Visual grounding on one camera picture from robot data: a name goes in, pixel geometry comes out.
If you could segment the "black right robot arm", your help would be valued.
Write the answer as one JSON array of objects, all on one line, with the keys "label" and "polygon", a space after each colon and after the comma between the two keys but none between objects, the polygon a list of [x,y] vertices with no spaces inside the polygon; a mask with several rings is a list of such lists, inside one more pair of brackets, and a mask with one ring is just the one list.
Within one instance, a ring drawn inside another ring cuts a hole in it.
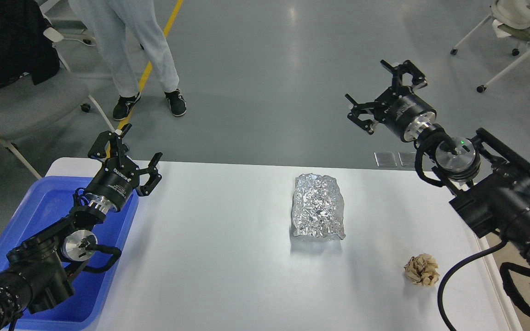
[{"label": "black right robot arm", "polygon": [[448,329],[454,330],[443,307],[444,287],[463,266],[512,243],[528,267],[500,265],[503,289],[511,301],[530,317],[530,163],[483,128],[472,138],[451,137],[436,122],[436,110],[416,95],[427,86],[426,76],[409,60],[381,65],[392,74],[392,83],[374,101],[352,104],[348,119],[374,134],[383,124],[401,141],[415,144],[414,168],[419,178],[454,195],[450,205],[479,237],[495,233],[501,242],[467,257],[443,277],[438,308]]}]

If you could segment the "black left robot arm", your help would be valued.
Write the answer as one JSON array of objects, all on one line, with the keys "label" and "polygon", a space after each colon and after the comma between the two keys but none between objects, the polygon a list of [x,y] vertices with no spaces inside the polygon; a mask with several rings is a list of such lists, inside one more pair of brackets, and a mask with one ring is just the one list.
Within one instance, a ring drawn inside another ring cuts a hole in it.
[{"label": "black left robot arm", "polygon": [[88,157],[102,163],[85,188],[77,188],[74,205],[66,216],[25,239],[6,257],[0,272],[0,330],[13,330],[24,310],[45,311],[63,303],[75,291],[80,272],[107,272],[120,258],[117,247],[98,243],[93,228],[109,212],[120,212],[135,191],[148,196],[161,181],[156,153],[146,168],[127,156],[124,136],[131,124],[99,134]]}]

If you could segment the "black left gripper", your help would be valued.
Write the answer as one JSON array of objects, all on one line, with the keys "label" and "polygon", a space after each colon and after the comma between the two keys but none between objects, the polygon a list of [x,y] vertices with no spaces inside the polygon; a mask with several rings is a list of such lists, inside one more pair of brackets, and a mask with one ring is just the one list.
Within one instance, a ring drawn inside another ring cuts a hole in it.
[{"label": "black left gripper", "polygon": [[[86,199],[105,201],[116,212],[121,211],[135,188],[138,196],[148,196],[162,179],[157,165],[163,153],[155,153],[146,168],[139,168],[132,159],[127,159],[130,149],[123,138],[131,126],[127,123],[119,130],[100,133],[88,151],[88,158],[99,160],[103,165],[84,190]],[[139,185],[138,176],[146,174],[149,179]]]}]

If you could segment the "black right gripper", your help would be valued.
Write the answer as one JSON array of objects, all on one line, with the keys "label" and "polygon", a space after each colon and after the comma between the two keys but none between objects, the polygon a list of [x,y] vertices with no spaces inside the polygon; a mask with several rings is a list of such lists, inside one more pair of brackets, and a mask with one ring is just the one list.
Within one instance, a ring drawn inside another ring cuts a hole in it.
[{"label": "black right gripper", "polygon": [[[426,76],[409,59],[395,66],[382,59],[380,64],[392,74],[391,87],[375,101],[368,103],[357,103],[346,93],[345,97],[352,105],[347,119],[369,135],[374,134],[380,121],[401,141],[417,140],[421,132],[436,119],[436,110],[415,94],[416,90],[428,85]],[[408,86],[403,83],[404,74],[411,75],[411,84]],[[363,114],[371,115],[374,119],[359,119]]]}]

